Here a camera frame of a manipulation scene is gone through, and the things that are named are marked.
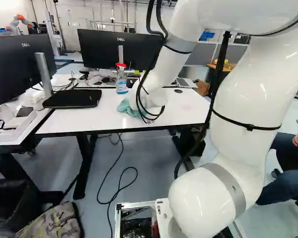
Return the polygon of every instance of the dell monitor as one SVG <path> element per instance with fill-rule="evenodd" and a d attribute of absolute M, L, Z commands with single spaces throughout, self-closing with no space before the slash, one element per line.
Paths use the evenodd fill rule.
<path fill-rule="evenodd" d="M 147 70 L 162 47 L 160 35 L 85 29 L 77 32 L 84 66 L 89 68 L 115 68 L 118 46 L 122 45 L 127 69 Z"/>
<path fill-rule="evenodd" d="M 50 77 L 56 73 L 47 34 L 0 37 L 0 105 L 41 82 L 34 53 L 43 52 Z"/>

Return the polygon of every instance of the jeans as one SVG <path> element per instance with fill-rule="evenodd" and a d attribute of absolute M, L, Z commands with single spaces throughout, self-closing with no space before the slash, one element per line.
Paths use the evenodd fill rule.
<path fill-rule="evenodd" d="M 284 172 L 263 188 L 256 201 L 258 205 L 284 202 L 298 197 L 298 147 L 292 143 L 294 136 L 277 133 L 271 149 L 276 150 L 278 162 Z"/>

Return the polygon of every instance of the person's hand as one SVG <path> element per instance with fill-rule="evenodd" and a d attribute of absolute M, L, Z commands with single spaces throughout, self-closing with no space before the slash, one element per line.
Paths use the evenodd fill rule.
<path fill-rule="evenodd" d="M 293 138 L 293 144 L 298 147 L 298 135 Z"/>

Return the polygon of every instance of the plastic bottle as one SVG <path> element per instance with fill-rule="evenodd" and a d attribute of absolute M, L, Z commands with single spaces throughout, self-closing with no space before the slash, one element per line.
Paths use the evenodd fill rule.
<path fill-rule="evenodd" d="M 117 94 L 128 93 L 127 81 L 124 77 L 125 68 L 127 67 L 124 63 L 116 63 L 119 67 L 118 78 L 116 80 L 116 92 Z"/>

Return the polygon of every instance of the camouflage bag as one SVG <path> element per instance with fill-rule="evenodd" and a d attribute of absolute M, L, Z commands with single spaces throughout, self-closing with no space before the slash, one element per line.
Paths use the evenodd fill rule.
<path fill-rule="evenodd" d="M 66 202 L 53 207 L 18 231 L 14 238 L 81 238 L 83 229 L 75 217 L 74 203 Z"/>

